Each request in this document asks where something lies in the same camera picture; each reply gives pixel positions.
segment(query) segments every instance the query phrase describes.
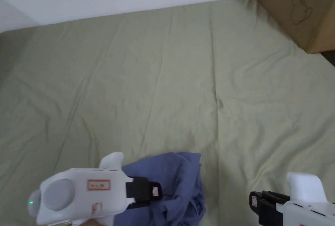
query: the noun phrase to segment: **cardboard box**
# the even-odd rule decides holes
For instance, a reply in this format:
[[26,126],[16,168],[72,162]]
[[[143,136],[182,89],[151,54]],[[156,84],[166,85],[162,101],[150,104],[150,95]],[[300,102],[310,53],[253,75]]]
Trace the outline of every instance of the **cardboard box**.
[[335,0],[257,0],[307,53],[335,50]]

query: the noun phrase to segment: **drawing on cardboard box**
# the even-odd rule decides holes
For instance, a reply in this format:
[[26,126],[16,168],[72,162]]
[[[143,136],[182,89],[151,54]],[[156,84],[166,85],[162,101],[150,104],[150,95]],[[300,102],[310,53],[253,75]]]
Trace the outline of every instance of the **drawing on cardboard box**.
[[308,7],[304,0],[291,1],[291,22],[294,25],[301,24],[304,20],[307,20],[312,12],[313,9]]

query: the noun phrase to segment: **black clamp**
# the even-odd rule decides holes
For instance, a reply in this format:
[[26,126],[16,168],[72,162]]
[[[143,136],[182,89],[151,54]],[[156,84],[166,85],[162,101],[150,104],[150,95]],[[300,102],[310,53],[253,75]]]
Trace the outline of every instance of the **black clamp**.
[[134,198],[136,202],[129,204],[127,209],[146,207],[151,201],[162,199],[162,187],[158,182],[144,177],[130,178],[134,181],[126,183],[127,198]]
[[276,210],[276,203],[284,204],[290,197],[271,192],[251,192],[249,206],[258,215],[258,223],[263,226],[283,226],[283,214]]

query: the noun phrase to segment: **red-bordered label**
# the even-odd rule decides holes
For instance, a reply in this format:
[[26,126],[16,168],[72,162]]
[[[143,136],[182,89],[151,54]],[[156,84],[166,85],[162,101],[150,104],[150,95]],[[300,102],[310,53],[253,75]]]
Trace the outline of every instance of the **red-bordered label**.
[[111,180],[93,180],[87,181],[87,190],[89,191],[99,191],[99,190],[110,190]]

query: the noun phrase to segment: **white handheld controller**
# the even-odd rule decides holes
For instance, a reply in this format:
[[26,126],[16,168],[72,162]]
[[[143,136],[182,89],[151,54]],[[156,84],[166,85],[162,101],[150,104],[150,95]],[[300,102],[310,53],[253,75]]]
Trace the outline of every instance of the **white handheld controller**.
[[99,169],[71,168],[43,181],[29,197],[30,215],[39,225],[79,225],[90,218],[113,225],[114,215],[135,202],[127,198],[125,184],[134,179],[121,170],[123,158],[115,152],[101,160]]

